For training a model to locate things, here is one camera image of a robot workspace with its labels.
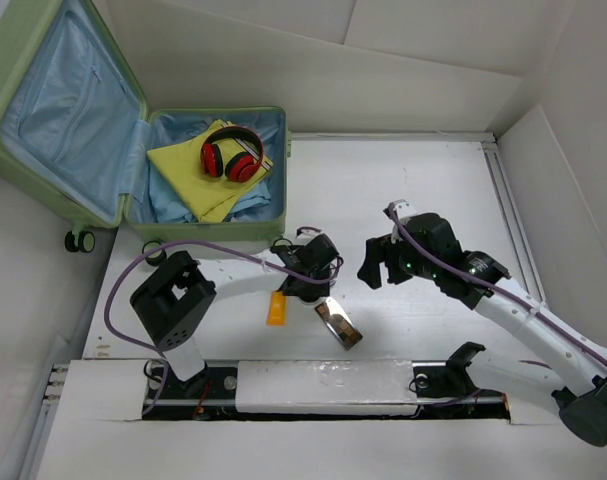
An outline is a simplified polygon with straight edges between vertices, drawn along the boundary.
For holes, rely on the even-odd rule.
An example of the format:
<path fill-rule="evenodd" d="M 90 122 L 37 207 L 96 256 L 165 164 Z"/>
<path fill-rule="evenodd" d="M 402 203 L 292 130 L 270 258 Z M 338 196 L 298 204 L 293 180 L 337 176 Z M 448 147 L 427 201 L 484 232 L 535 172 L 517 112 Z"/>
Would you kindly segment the yellow shorts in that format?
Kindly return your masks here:
<path fill-rule="evenodd" d="M 147 152 L 150 201 L 159 223 L 219 223 L 271 203 L 267 177 L 272 161 L 268 157 L 259 172 L 244 183 L 204 171 L 200 153 L 206 138 L 231 124 L 216 119 L 189 140 Z"/>

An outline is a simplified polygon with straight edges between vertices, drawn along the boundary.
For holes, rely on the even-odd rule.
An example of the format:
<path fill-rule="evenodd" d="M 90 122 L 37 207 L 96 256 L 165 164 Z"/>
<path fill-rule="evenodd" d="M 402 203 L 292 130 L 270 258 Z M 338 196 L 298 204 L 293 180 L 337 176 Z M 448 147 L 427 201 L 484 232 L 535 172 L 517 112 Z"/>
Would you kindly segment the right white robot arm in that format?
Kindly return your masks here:
<path fill-rule="evenodd" d="M 459 394 L 489 389 L 512 395 L 557 414 L 585 443 L 607 446 L 607 348 L 535 300 L 493 257 L 463 249 L 445 218 L 418 214 L 404 201 L 390 203 L 384 212 L 394 227 L 367 240 L 359 280 L 371 289 L 413 278 L 431 282 L 538 358 L 510 361 L 468 342 L 447 360 L 448 387 Z"/>

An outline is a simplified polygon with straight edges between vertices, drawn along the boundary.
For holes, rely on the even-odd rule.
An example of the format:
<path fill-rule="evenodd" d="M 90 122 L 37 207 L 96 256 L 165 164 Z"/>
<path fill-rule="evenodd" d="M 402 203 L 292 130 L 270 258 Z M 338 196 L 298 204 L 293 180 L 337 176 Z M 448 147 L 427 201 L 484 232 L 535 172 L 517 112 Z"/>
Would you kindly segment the green hard-shell suitcase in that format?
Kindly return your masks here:
<path fill-rule="evenodd" d="M 264 145 L 270 200 L 223 222 L 163 222 L 149 150 L 216 121 Z M 144 242 L 271 241 L 286 218 L 285 112 L 274 106 L 152 111 L 89 1 L 12 1 L 0 19 L 0 176 L 67 220 L 64 244 L 89 252 L 93 228 L 130 225 Z"/>

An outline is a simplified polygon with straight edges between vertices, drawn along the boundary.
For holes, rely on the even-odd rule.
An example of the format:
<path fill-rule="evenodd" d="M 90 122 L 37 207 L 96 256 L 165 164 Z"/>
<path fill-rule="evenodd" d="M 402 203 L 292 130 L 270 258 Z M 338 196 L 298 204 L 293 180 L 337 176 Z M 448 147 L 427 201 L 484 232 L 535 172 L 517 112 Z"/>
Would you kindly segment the red black headphones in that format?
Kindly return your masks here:
<path fill-rule="evenodd" d="M 235 150 L 225 153 L 223 141 L 237 143 Z M 225 126 L 209 134 L 200 150 L 203 172 L 212 178 L 225 176 L 236 183 L 248 182 L 261 168 L 264 146 L 260 137 L 245 127 Z"/>

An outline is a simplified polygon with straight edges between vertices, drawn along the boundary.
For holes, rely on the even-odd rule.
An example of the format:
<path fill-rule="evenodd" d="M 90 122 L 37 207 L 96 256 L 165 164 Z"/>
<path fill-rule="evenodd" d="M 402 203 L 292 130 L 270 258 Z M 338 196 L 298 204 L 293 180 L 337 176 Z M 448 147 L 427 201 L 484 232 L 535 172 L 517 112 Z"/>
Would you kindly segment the orange tube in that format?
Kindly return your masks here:
<path fill-rule="evenodd" d="M 287 319 L 287 297 L 281 291 L 274 291 L 266 317 L 266 324 L 273 327 L 285 326 Z"/>

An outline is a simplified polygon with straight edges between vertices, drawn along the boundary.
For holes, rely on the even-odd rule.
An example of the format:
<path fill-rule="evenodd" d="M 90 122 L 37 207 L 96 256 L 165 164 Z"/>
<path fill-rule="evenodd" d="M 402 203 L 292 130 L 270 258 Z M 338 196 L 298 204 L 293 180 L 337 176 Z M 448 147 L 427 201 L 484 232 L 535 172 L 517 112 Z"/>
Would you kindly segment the light blue cloth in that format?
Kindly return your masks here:
<path fill-rule="evenodd" d="M 149 176 L 149 194 L 158 223 L 223 222 L 272 200 L 266 181 L 246 187 L 202 174 L 167 180 L 155 168 Z"/>

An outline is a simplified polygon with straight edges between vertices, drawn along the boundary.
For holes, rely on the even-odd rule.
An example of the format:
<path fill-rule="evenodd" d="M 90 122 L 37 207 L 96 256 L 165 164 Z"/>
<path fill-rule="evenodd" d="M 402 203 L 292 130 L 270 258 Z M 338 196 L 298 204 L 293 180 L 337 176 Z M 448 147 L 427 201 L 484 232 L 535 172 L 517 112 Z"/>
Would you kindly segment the eyeshadow palette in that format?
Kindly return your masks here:
<path fill-rule="evenodd" d="M 349 351 L 363 339 L 347 312 L 334 298 L 325 298 L 314 310 L 344 350 Z"/>

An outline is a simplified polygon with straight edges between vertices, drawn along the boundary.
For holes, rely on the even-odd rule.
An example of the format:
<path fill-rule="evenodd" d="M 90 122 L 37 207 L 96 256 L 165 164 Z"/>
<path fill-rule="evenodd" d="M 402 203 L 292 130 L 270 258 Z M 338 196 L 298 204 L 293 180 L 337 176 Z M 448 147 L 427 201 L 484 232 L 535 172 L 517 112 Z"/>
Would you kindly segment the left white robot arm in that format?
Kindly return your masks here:
<path fill-rule="evenodd" d="M 330 294 L 342 257 L 325 234 L 304 244 L 275 243 L 249 255 L 227 250 L 222 260 L 197 260 L 186 250 L 167 257 L 131 295 L 130 305 L 169 364 L 171 384 L 194 398 L 209 369 L 194 334 L 217 301 L 257 292 L 280 292 L 315 304 Z"/>

